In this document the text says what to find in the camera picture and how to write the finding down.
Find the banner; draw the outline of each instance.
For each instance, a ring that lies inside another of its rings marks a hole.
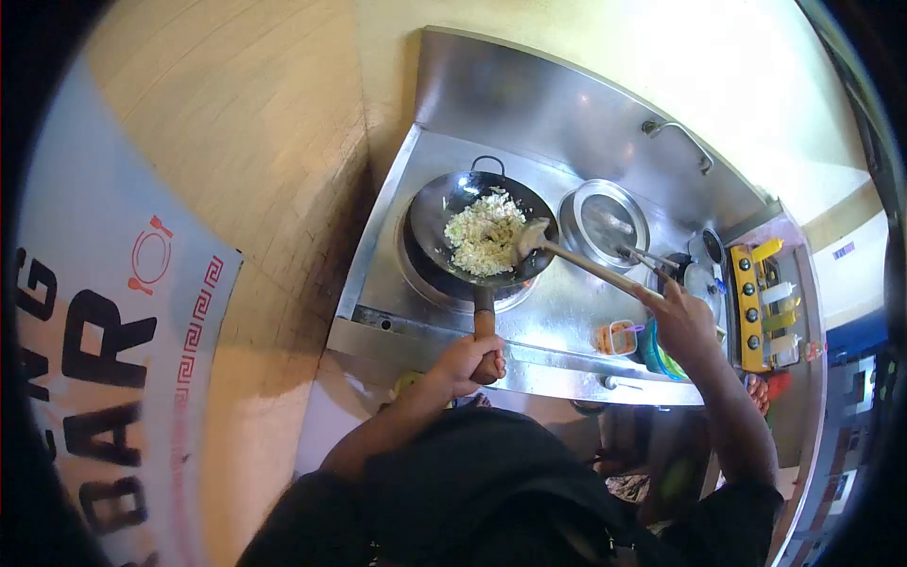
[[[27,393],[114,565],[205,565],[198,509],[211,360],[241,255],[125,137],[84,60],[54,99],[17,239]]]

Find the white squeeze bottle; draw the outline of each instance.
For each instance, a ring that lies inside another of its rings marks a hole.
[[[762,305],[768,305],[769,303],[775,303],[779,299],[784,299],[790,294],[794,293],[794,288],[796,284],[792,284],[789,281],[782,281],[776,286],[772,286],[765,291],[759,293],[759,301]]]
[[[768,341],[768,354],[776,355],[779,352],[793,350],[799,342],[800,337],[797,335],[784,335],[783,337],[773,338]]]

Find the red spoon icon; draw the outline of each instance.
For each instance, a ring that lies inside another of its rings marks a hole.
[[[168,238],[173,238],[173,233],[170,232],[169,230],[167,230],[166,228],[164,228],[163,223],[161,223],[161,219],[158,219],[157,215],[154,215],[153,217],[151,217],[151,225],[155,229],[163,231],[163,233],[166,234],[168,236]]]
[[[129,289],[140,289],[141,291],[144,291],[146,294],[148,294],[150,296],[154,295],[153,291],[144,287],[141,284],[141,282],[136,278],[129,278]]]

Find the wok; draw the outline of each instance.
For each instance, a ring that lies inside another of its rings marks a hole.
[[[484,159],[497,161],[501,166],[501,173],[476,171],[475,164]],[[473,323],[477,338],[494,335],[494,290],[534,278],[547,268],[554,258],[549,251],[535,250],[525,260],[515,265],[513,271],[487,278],[474,276],[452,263],[454,251],[451,249],[450,240],[444,235],[444,227],[453,215],[462,212],[481,197],[493,194],[491,187],[500,187],[507,191],[527,221],[540,217],[549,219],[551,224],[545,230],[545,237],[557,241],[557,222],[545,201],[522,183],[506,177],[503,162],[491,155],[477,157],[469,171],[448,173],[430,181],[416,193],[407,212],[415,241],[425,255],[441,269],[472,284],[475,304]],[[497,379],[494,359],[494,353],[487,354],[476,368],[472,380],[479,384],[494,382]]]

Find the faucet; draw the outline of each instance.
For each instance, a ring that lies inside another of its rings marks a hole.
[[[642,123],[642,131],[649,137],[655,138],[658,136],[662,130],[665,128],[674,127],[684,133],[691,142],[696,144],[696,147],[699,148],[699,151],[702,152],[702,158],[699,159],[699,171],[703,175],[708,175],[712,168],[715,167],[715,160],[712,159],[712,156],[706,152],[706,149],[702,147],[702,144],[697,142],[696,138],[693,137],[693,134],[687,130],[687,128],[678,122],[653,122],[651,120],[646,120]]]

